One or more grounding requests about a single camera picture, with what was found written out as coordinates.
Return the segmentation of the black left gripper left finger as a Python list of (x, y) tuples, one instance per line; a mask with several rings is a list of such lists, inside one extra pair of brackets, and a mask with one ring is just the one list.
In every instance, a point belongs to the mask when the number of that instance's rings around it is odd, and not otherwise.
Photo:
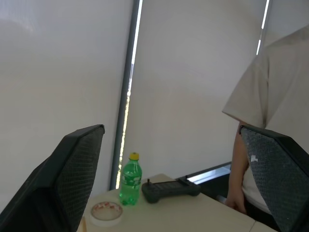
[(0, 232), (77, 232), (104, 133), (98, 124), (64, 136), (0, 213)]

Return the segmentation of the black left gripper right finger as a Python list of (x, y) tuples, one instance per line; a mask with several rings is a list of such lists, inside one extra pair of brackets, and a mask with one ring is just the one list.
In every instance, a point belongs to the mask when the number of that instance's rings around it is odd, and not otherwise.
[(309, 232), (309, 154), (291, 137), (241, 126), (256, 186), (281, 232)]

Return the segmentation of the white adhesive tape roll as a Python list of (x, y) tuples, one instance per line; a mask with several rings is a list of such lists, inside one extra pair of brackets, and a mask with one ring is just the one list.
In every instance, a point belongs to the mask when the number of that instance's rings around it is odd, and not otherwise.
[(107, 196), (93, 198), (89, 209), (90, 222), (98, 227), (107, 228), (118, 225), (124, 214), (119, 198)]

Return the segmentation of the green plastic soda bottle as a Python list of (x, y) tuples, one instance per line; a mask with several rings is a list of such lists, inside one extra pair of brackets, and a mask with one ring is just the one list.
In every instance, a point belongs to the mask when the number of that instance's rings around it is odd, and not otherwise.
[(124, 166), (121, 175), (120, 203), (135, 205), (140, 196), (142, 169), (139, 164), (139, 153), (131, 153), (128, 163)]

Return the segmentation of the person in beige t-shirt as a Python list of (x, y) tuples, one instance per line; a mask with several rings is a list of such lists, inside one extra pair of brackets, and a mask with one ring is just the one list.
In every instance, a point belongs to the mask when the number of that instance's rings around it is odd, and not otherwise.
[[(292, 137), (309, 154), (309, 25), (268, 45), (239, 80), (223, 112), (240, 125)], [(225, 204), (278, 231), (236, 134)]]

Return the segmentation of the black handheld remote controller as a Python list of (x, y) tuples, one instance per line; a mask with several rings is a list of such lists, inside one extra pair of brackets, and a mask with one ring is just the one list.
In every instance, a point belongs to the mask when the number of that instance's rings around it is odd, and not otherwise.
[(197, 196), (201, 193), (199, 185), (190, 182), (188, 179), (152, 183), (150, 179), (141, 187), (142, 193), (148, 203), (157, 203), (166, 197), (190, 195)]

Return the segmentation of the grey window frame post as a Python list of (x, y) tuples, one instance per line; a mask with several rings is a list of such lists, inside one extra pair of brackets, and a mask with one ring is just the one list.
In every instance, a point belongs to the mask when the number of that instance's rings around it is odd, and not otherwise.
[(133, 0), (132, 15), (130, 21), (128, 42), (126, 46), (126, 58), (123, 81), (120, 94), (117, 126), (115, 132), (112, 166), (110, 172), (109, 190), (119, 188), (122, 169), (126, 122), (131, 94), (132, 76), (136, 57), (136, 49), (140, 28), (140, 17), (143, 0)]

